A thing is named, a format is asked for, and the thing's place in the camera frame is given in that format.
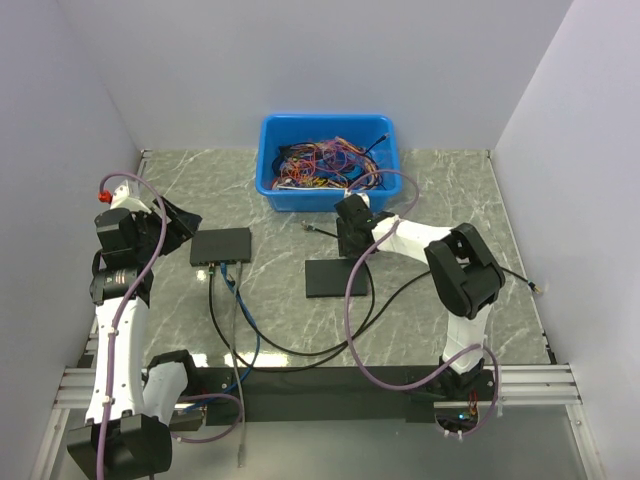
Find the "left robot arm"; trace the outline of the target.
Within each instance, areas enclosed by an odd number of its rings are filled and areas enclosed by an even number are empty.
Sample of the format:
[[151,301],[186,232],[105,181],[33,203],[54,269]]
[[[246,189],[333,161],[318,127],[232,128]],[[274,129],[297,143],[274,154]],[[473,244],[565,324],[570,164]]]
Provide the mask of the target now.
[[101,244],[90,295],[98,326],[96,373],[84,426],[67,450],[89,479],[139,479],[169,469],[169,428],[178,401],[201,388],[188,351],[143,363],[153,273],[148,263],[168,255],[197,232],[201,216],[168,200],[163,210],[139,200],[115,200],[95,220]]

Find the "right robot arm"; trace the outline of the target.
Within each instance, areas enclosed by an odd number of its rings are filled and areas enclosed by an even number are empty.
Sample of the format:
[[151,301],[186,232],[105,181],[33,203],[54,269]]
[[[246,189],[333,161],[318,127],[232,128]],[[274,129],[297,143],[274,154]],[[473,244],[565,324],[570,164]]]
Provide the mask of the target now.
[[[347,346],[360,372],[374,385],[390,391],[409,391],[439,376],[440,387],[452,399],[465,397],[484,367],[484,339],[488,315],[505,285],[505,276],[478,230],[469,223],[434,227],[374,213],[363,197],[350,195],[335,205],[339,253],[356,263],[344,294]],[[438,298],[448,311],[447,335],[441,365],[425,378],[405,385],[385,383],[360,359],[351,332],[350,301],[355,277],[367,258],[393,253],[428,266]]]

